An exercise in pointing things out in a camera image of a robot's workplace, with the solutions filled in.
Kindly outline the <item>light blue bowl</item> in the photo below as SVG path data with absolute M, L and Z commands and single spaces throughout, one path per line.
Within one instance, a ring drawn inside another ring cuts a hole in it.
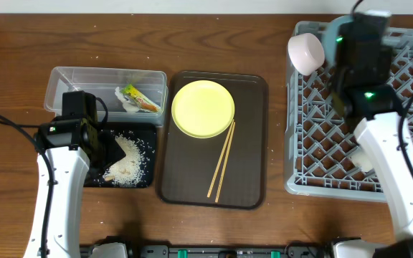
M 353 19 L 350 15 L 340 16 L 330 22 L 324 30 L 321 43 L 323 46 L 325 59 L 330 66 L 334 66 L 336 64 L 338 30 L 341 25 L 352 21 Z

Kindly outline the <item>wooden chopstick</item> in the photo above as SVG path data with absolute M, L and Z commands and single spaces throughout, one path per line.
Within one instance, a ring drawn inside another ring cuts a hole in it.
M 226 154 L 225 154 L 225 158 L 224 158 L 224 162 L 223 162 L 223 166 L 222 166 L 222 173 L 221 173 L 221 177 L 220 177 L 220 180 L 219 180 L 219 186 L 218 186 L 218 189 L 217 189 L 217 195 L 216 195 L 216 198 L 215 198 L 215 203 L 219 202 L 219 197 L 220 197 L 221 190 L 222 190 L 222 184 L 223 184 L 223 180 L 224 180 L 224 176 L 225 176 L 225 171 L 226 171 L 226 167 L 227 167 L 227 163 L 228 163 L 228 159 L 229 159 L 229 152 L 230 152 L 230 148 L 231 148 L 231 145 L 232 145 L 232 139 L 233 139 L 233 136 L 234 136 L 235 125 L 236 125 L 236 122 L 234 121 L 232 123 L 232 127 L 231 127 L 232 131 L 230 133 L 229 141 L 228 141 L 228 144 L 227 144 Z
M 217 178 L 217 174 L 218 174 L 218 172 L 219 172 L 219 167 L 221 166 L 222 159 L 223 159 L 223 156 L 224 156 L 224 152 L 226 151 L 226 147 L 227 147 L 228 142 L 229 142 L 229 137 L 230 137 L 230 135 L 231 135 L 231 133 L 232 133 L 232 127 L 233 127 L 233 125 L 234 125 L 234 120 L 232 119 L 232 122 L 231 122 L 231 124 L 230 124 L 229 130 L 228 130 L 228 132 L 227 132 L 227 136 L 226 136 L 225 141 L 224 141 L 224 145 L 223 145 L 223 147 L 222 147 L 222 151 L 221 151 L 221 153 L 220 153 L 220 156 L 219 156 L 219 159 L 218 159 L 218 162 L 217 162 L 217 166 L 216 166 L 215 171 L 214 171 L 214 175 L 213 175 L 213 177 L 212 177 L 212 181 L 211 181 L 211 183 L 210 183 L 210 187 L 209 187 L 208 193 L 207 193 L 207 195 L 206 195 L 207 198 L 209 198 L 209 197 L 211 196 L 211 194 L 212 194 L 212 190 L 213 190 L 213 188 L 214 188 L 214 184 L 215 184 L 215 181 L 216 181 L 216 178 Z

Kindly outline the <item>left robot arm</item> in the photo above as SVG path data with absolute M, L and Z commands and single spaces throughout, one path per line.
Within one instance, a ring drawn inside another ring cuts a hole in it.
M 40 125 L 35 143 L 39 185 L 25 257 L 79 257 L 82 192 L 125 153 L 109 130 L 83 120 Z

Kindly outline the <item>white tissue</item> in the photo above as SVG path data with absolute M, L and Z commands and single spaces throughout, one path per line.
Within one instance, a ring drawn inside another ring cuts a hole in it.
M 134 100 L 121 92 L 119 87 L 115 88 L 115 96 L 121 102 L 127 113 L 136 113 L 141 110 Z

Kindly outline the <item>small white cup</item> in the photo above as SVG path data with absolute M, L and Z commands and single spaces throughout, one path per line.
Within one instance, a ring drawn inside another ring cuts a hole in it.
M 355 167 L 360 168 L 362 172 L 367 173 L 373 169 L 370 160 L 362 150 L 358 150 L 353 153 L 351 155 L 351 161 Z

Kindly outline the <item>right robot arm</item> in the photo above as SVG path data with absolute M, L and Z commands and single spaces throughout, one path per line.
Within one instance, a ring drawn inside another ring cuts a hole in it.
M 325 35 L 326 58 L 336 70 L 328 83 L 336 112 L 352 129 L 374 169 L 389 206 L 395 243 L 346 239 L 332 257 L 413 257 L 413 142 L 402 102 L 386 81 L 391 47 L 377 32 Z

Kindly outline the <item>green snack wrapper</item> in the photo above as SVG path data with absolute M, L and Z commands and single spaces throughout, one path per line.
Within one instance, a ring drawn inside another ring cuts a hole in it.
M 140 92 L 132 84 L 127 85 L 120 91 L 126 98 L 130 98 L 136 105 L 146 112 L 157 113 L 160 111 L 160 107 L 152 100 L 147 98 L 142 92 Z

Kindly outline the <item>yellow plate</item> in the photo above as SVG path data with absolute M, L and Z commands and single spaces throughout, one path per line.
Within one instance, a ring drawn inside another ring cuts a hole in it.
M 232 123 L 235 103 L 232 94 L 218 82 L 197 80 L 175 94 L 171 117 L 177 128 L 193 138 L 212 138 Z

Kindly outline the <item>rice and food scraps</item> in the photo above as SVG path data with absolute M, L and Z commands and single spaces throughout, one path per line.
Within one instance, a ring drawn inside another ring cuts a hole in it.
M 120 134 L 115 137 L 118 145 L 123 149 L 125 157 L 114 163 L 103 175 L 104 181 L 114 186 L 134 187 L 142 179 L 141 165 L 144 162 L 143 154 L 137 143 Z

